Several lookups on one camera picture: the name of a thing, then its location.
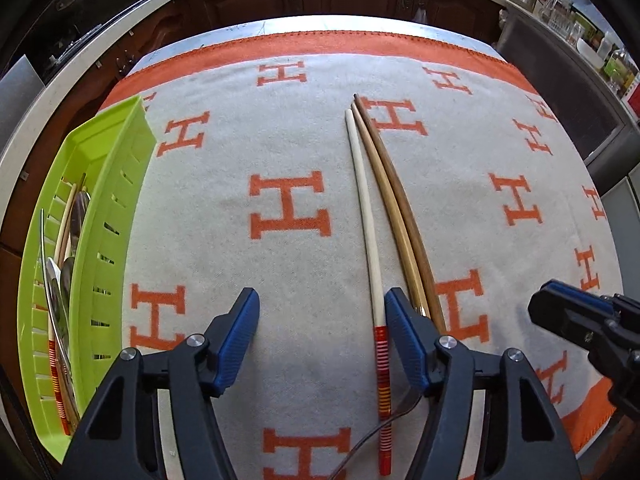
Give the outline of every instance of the basket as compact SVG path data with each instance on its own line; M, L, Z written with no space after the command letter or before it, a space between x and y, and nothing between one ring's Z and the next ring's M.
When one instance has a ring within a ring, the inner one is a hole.
M68 134L44 181L31 218L18 286L18 354L31 420L59 461L70 437L60 423L47 354L47 303L42 284L40 210L45 253L53 256L71 185L86 174L91 195L78 242L69 308L69 354L82 415L122 346L122 288L133 215L156 139L142 99L129 98Z

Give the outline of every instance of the metal screw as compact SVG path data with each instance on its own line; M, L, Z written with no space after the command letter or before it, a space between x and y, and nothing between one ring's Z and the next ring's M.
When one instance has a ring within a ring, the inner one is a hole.
M120 352L120 358L123 361L131 361L136 356L135 348L125 348L122 352Z
M204 343L204 336L202 334L193 334L187 338L187 345L197 347L202 346Z
M456 338L450 335L442 336L440 339L438 339L438 343L444 346L444 348L448 348L450 350L458 344Z
M518 350L517 348L509 348L507 350L507 357L512 361L516 361L517 363L519 363L524 359L524 354L522 353L522 350Z

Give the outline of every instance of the dish rack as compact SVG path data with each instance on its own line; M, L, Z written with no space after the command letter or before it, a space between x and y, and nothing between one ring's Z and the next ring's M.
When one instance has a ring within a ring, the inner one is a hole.
M49 371L47 302L42 283L40 210L45 253L53 256L71 186L86 175L91 195L74 265L69 354L76 403L84 413L122 347L122 288L129 235L156 139L142 99L129 98L68 134L31 217L18 285L18 355L27 405L44 447L59 461L70 437L60 423Z

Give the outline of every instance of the countertop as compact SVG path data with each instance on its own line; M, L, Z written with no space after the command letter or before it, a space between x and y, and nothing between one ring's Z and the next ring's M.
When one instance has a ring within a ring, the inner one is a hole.
M172 0L145 0L119 20L111 23L76 54L39 94L16 127L0 156L0 218L4 218L9 198L38 136L67 93L93 63L127 31ZM505 0L491 0L505 5Z

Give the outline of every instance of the red striped chopstick handle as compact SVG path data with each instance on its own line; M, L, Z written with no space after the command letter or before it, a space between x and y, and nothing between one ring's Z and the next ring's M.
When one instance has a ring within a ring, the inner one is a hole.
M56 368L56 343L49 340L49 368L51 370L51 382L53 383L53 394L56 398L56 407L58 416L62 423L62 430L66 435L71 435L69 424L66 421L65 405L62 402L62 393L60 393L60 379L58 378L58 369Z
M391 384L389 381L389 344L386 326L374 327L376 345L376 377L378 380L378 418L391 416ZM378 441L378 469L381 476L391 474L391 425L380 430Z

